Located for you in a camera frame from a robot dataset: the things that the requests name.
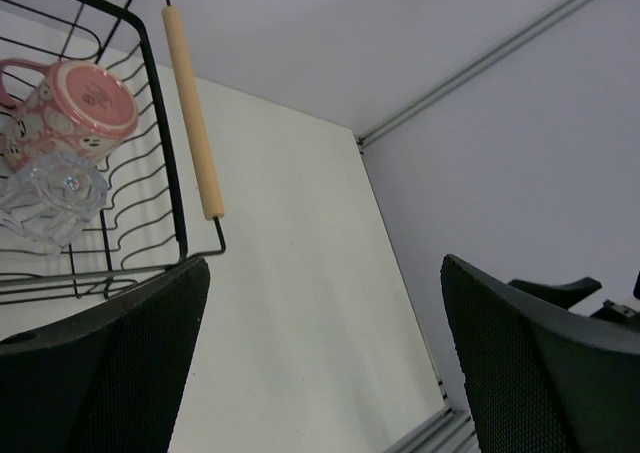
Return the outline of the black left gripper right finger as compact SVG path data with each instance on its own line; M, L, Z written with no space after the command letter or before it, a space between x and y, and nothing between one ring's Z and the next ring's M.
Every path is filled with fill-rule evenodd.
M638 316L575 314L451 254L440 278L481 451L638 451Z

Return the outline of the pink patterned ceramic mug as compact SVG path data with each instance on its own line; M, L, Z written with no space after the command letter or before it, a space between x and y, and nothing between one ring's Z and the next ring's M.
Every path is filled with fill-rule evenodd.
M14 170L42 154L69 151L97 162L114 151L138 126L139 109L129 88L94 63L67 60L50 65L9 58L16 67L43 76L23 101L1 88L10 120L1 130L1 152Z

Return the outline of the faceted clear glass cup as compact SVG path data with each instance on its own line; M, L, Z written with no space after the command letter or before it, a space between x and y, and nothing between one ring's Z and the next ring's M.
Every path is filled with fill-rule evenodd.
M107 193L90 161L68 151L43 154L1 187L1 231L14 249L57 254L102 210Z

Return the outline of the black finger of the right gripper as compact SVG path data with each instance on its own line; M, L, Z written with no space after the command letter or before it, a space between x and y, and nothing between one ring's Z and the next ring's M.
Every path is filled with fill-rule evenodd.
M591 277L560 285L513 279L508 285L566 310L602 289L602 284Z

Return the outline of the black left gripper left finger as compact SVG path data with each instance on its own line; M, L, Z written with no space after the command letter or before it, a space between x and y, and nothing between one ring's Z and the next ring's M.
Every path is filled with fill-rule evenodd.
M191 259L2 340L2 451L168 451L209 286Z

